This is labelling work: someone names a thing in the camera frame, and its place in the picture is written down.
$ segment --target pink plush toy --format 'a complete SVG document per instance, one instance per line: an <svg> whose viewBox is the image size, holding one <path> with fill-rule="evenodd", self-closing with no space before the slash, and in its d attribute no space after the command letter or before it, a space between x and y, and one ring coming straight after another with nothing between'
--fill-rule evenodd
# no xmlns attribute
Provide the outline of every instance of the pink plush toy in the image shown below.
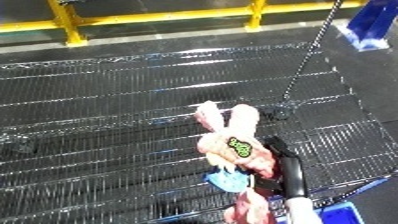
<svg viewBox="0 0 398 224"><path fill-rule="evenodd" d="M244 104L235 106L232 108L228 127L224 127L217 105L207 101L199 106L195 117L203 127L212 131L205 134L197 144L199 152L206 154L211 165L227 170L233 170L238 165L252 169L264 178L274 175L275 159L272 153L254 137L260 119L257 109ZM232 150L228 144L231 138L250 145L250 154L242 158L238 152Z"/></svg>
<svg viewBox="0 0 398 224"><path fill-rule="evenodd" d="M257 109L244 104L235 106L228 127L224 127L217 105L207 101L198 107L195 118L211 131L197 145L199 152L206 154L211 165L226 168L230 172L240 166L256 171L263 178L274 176L275 159L272 153L254 137L260 119ZM245 147L241 148L245 151L234 150L231 142L243 144ZM275 224L265 198L267 195L264 192L262 195L248 187L238 195L235 206L225 211L225 221L237 224Z"/></svg>

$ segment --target black cable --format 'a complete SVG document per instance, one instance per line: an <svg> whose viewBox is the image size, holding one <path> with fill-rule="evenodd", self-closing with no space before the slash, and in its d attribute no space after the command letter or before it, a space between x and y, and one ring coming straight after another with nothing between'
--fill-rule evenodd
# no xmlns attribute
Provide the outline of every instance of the black cable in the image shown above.
<svg viewBox="0 0 398 224"><path fill-rule="evenodd" d="M290 97L291 97L290 95L291 95L291 91L292 91L293 87L297 84L297 81L299 80L301 73L305 69L308 62L310 61L315 50L320 47L320 43L321 43L323 37L325 36L327 30L330 28L330 25L332 24L333 19L336 16L336 13L341 8L341 5L343 4L343 2L344 2L344 0L336 0L334 2L333 7L329 12L328 17L323 22L321 29L319 30L318 34L315 37L315 40L311 43L306 56L304 57L300 66L298 67L293 79L290 81L289 85L287 86L286 91L283 94L283 101L290 100Z"/></svg>

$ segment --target green patch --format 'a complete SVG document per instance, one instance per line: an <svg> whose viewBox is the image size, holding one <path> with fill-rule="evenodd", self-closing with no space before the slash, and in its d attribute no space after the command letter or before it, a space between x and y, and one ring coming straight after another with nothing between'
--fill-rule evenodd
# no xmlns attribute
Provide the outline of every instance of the green patch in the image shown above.
<svg viewBox="0 0 398 224"><path fill-rule="evenodd" d="M247 158L252 153L253 147L247 143L239 141L237 138L231 137L228 140L228 146L233 148L235 152L242 158Z"/></svg>

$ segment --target wire shelf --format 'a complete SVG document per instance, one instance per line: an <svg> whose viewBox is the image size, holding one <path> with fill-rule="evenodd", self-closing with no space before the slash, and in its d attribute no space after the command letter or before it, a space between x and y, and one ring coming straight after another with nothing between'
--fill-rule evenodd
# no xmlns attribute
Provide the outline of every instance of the wire shelf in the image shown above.
<svg viewBox="0 0 398 224"><path fill-rule="evenodd" d="M307 47L0 65L0 222L221 223L234 195L203 183L192 114L278 102ZM262 117L257 137L303 157L314 199L395 168L396 143L321 51L292 94L296 114Z"/></svg>

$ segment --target blue bin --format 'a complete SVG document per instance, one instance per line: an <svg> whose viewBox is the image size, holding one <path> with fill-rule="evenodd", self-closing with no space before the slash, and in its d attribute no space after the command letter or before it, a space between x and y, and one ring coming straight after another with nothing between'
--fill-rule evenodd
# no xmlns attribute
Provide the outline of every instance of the blue bin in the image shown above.
<svg viewBox="0 0 398 224"><path fill-rule="evenodd" d="M322 218L323 224L365 224L355 205L351 202L339 203L316 212ZM278 224L286 224L286 218L277 219Z"/></svg>

